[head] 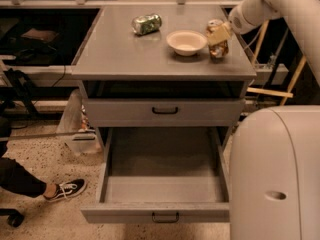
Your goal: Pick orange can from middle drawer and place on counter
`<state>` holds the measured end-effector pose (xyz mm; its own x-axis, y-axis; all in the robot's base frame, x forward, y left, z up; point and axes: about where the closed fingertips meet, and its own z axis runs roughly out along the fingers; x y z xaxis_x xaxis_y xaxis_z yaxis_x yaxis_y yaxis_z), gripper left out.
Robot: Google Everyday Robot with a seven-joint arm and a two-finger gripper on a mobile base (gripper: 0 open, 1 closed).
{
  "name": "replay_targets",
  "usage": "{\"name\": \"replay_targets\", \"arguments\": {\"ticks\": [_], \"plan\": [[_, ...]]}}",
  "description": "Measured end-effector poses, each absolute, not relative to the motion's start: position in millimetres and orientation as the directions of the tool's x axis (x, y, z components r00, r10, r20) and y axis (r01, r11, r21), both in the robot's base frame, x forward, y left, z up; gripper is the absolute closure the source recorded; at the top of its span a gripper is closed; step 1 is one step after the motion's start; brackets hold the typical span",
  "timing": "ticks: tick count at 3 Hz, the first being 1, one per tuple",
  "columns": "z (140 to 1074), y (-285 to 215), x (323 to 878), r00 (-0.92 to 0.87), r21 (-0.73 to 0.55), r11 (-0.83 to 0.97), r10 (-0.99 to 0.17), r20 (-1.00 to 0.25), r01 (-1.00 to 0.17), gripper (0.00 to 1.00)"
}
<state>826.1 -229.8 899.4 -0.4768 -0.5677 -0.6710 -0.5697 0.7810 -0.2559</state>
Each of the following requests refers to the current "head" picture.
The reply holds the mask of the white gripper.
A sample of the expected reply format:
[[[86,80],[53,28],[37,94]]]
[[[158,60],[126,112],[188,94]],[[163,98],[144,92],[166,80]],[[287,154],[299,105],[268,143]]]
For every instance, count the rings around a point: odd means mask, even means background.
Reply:
[[[260,2],[243,0],[231,10],[228,19],[236,33],[246,34],[250,32],[264,22],[261,16]],[[232,36],[230,24],[228,22],[217,25],[210,24],[207,35],[208,44],[214,46],[228,40]]]

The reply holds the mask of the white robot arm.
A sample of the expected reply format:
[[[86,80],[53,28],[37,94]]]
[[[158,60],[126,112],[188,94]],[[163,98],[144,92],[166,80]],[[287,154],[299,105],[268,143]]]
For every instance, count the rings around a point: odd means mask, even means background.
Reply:
[[[210,45],[283,18],[320,84],[320,0],[242,0],[208,37]]]

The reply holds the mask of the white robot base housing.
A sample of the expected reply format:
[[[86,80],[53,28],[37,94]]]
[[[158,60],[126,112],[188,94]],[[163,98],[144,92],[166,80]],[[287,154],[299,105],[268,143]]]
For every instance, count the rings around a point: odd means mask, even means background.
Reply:
[[[259,110],[230,157],[232,240],[320,240],[320,107]]]

